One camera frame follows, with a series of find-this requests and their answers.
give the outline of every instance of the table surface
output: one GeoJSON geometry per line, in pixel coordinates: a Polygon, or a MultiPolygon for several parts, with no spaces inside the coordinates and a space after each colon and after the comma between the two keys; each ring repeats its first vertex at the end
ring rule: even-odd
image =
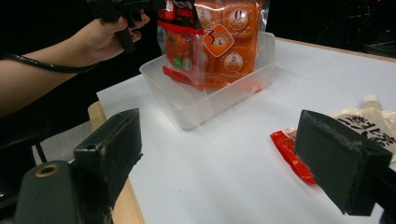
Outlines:
{"type": "Polygon", "coordinates": [[[142,160],[130,173],[147,223],[378,223],[351,217],[284,162],[270,134],[296,126],[302,109],[332,114],[375,94],[396,111],[396,63],[276,40],[274,83],[199,127],[162,113],[142,76],[99,91],[110,116],[139,108],[142,160]]]}

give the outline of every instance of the orange package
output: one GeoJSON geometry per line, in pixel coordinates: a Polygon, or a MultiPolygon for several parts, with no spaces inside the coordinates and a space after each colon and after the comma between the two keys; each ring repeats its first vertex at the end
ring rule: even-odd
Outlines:
{"type": "Polygon", "coordinates": [[[205,86],[220,89],[254,71],[261,0],[195,1],[205,30],[205,86]]]}

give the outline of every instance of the clear plastic bin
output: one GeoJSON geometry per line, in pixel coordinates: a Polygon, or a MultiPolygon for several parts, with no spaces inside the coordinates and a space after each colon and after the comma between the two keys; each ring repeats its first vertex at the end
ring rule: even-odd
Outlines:
{"type": "Polygon", "coordinates": [[[163,73],[163,66],[170,65],[165,56],[143,64],[140,72],[165,116],[180,128],[191,129],[272,83],[275,37],[263,32],[259,35],[255,71],[220,90],[198,91],[175,82],[163,73]]]}

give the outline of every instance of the human arm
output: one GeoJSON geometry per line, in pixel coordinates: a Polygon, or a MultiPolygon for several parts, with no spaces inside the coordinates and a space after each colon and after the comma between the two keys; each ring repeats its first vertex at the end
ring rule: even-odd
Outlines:
{"type": "MultiPolygon", "coordinates": [[[[142,21],[137,22],[135,27],[139,28],[147,22],[149,17],[142,14],[142,21]]],[[[62,66],[89,66],[123,52],[115,33],[126,27],[127,21],[123,17],[114,22],[94,20],[65,41],[23,56],[62,66]]],[[[132,33],[134,42],[139,38],[138,32],[132,33]]],[[[75,75],[0,60],[0,118],[29,105],[75,75]]]]}

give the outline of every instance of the transparent container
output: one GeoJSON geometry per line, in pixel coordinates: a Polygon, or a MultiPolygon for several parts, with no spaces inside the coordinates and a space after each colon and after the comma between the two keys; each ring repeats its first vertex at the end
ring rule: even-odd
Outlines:
{"type": "Polygon", "coordinates": [[[140,72],[165,116],[182,129],[192,129],[272,83],[275,42],[274,35],[260,32],[254,72],[220,90],[198,91],[175,82],[163,73],[163,66],[170,65],[165,56],[143,64],[140,72]]]}

